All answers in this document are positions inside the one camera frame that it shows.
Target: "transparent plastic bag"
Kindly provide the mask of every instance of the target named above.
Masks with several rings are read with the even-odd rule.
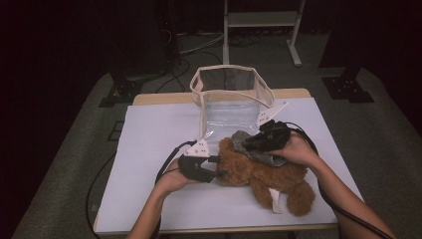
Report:
[[[214,153],[218,142],[237,130],[258,133],[258,115],[271,108],[275,99],[254,68],[235,65],[199,68],[190,89],[201,108],[200,138]]]

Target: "brown teddy bear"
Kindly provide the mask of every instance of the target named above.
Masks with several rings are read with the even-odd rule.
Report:
[[[246,154],[235,150],[231,137],[219,142],[220,162],[218,171],[225,175],[218,177],[224,186],[243,186],[250,184],[254,196],[265,208],[274,208],[273,197],[269,188],[286,193],[287,207],[296,216],[306,215],[311,211],[316,195],[305,181],[308,170],[306,167],[292,162],[282,166],[269,166],[260,161],[252,160]]]

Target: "white tabletop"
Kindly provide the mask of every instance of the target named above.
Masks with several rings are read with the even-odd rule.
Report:
[[[316,144],[319,155],[359,197],[360,193],[335,145],[313,98],[278,99],[289,105],[275,120],[298,124]],[[117,155],[95,224],[99,234],[131,229],[153,187],[156,173],[180,143],[199,139],[200,109],[193,103],[128,107]],[[249,186],[222,187],[211,183],[188,185],[167,197],[161,232],[259,231],[332,228],[336,219],[317,189],[312,172],[306,176],[316,193],[312,211],[296,217],[264,209]]]

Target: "wooden table edge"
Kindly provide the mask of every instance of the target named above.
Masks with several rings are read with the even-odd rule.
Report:
[[[202,233],[246,233],[246,232],[283,232],[283,231],[304,231],[304,230],[335,230],[336,223],[309,224],[309,225],[280,225],[280,226],[253,226],[253,227],[226,227],[226,228],[203,228],[183,230],[160,230],[162,235],[177,234],[202,234]],[[103,232],[99,235],[122,235],[128,231]]]
[[[307,89],[272,89],[276,99],[310,98],[311,94]],[[140,94],[133,100],[134,106],[162,105],[162,104],[183,104],[192,103],[192,93],[161,93],[161,94]]]

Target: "gray carpet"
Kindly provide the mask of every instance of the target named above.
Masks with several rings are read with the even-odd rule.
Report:
[[[420,238],[422,227],[422,139],[388,96],[379,79],[362,69],[357,77],[360,85],[372,95],[375,103],[351,104],[332,100],[322,77],[338,76],[342,69],[317,67],[327,35],[298,37],[298,53],[303,66],[296,68],[286,47],[286,36],[261,37],[249,47],[233,47],[231,64],[254,67],[270,88],[306,88],[316,99],[328,128],[367,203],[387,222],[399,238]],[[209,41],[198,36],[180,37],[186,50]],[[201,50],[215,54],[221,61],[221,46]],[[208,53],[184,57],[174,69],[184,89],[196,69],[218,65]],[[171,74],[146,83],[143,93],[154,93]],[[104,75],[88,96],[70,129],[30,208],[17,228],[14,238],[95,238],[85,215],[86,197],[97,172],[112,156],[116,147],[116,123],[124,120],[128,104],[99,108],[112,87],[112,79]],[[161,89],[180,92],[172,81]],[[101,203],[112,161],[100,173],[89,198],[90,220],[94,221]],[[123,238],[115,235],[104,238]],[[302,231],[298,238],[337,238],[337,232]],[[223,234],[177,235],[171,238],[225,238]],[[287,238],[284,232],[233,234],[233,239]]]

